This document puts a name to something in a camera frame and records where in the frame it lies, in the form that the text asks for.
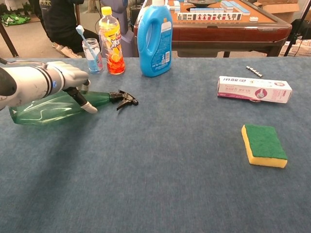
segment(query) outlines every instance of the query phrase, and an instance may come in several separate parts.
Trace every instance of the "orange juice bottle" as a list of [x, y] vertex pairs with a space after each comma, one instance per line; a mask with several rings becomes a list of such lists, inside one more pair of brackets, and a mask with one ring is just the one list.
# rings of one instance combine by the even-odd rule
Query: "orange juice bottle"
[[125, 71], [125, 63], [121, 49], [120, 24], [112, 16], [111, 7], [102, 7], [102, 14], [99, 34], [106, 51], [107, 69], [111, 74], [121, 74]]

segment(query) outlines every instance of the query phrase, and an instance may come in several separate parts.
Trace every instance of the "glass jar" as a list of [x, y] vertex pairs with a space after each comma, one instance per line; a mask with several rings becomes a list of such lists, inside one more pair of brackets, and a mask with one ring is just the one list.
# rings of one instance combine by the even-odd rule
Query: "glass jar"
[[92, 49], [92, 51], [90, 51], [88, 46], [86, 45], [86, 42], [85, 41], [82, 42], [82, 47], [84, 54], [86, 56], [88, 69], [92, 74], [99, 73], [104, 69], [102, 62], [101, 48], [97, 40], [94, 38], [86, 39], [86, 41], [89, 44], [90, 48]]

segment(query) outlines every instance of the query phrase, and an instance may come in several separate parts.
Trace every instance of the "blue detergent bottle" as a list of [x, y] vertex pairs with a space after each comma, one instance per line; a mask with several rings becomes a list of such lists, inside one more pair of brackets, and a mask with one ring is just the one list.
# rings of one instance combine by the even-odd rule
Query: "blue detergent bottle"
[[172, 15], [164, 0], [152, 0], [138, 26], [137, 44], [143, 75], [155, 77], [171, 68]]

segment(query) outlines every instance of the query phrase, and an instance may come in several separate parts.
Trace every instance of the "green scouring pad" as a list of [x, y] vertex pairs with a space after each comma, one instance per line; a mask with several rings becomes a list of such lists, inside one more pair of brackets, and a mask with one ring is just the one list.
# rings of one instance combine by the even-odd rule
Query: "green scouring pad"
[[274, 127], [245, 124], [242, 136], [250, 164], [284, 168], [287, 156]]

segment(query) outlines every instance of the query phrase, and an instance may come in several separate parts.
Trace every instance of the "floor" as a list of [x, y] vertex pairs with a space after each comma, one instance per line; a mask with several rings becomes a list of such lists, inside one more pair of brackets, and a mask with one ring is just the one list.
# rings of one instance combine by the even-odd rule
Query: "floor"
[[[87, 4], [80, 6], [81, 24], [84, 28], [96, 32], [98, 30], [98, 12], [86, 13]], [[23, 25], [10, 26], [5, 28], [9, 34], [20, 58], [63, 58], [47, 38], [40, 22], [32, 22]], [[259, 52], [232, 52], [230, 57], [263, 57], [265, 54]], [[0, 57], [12, 58], [3, 38], [0, 36]]]

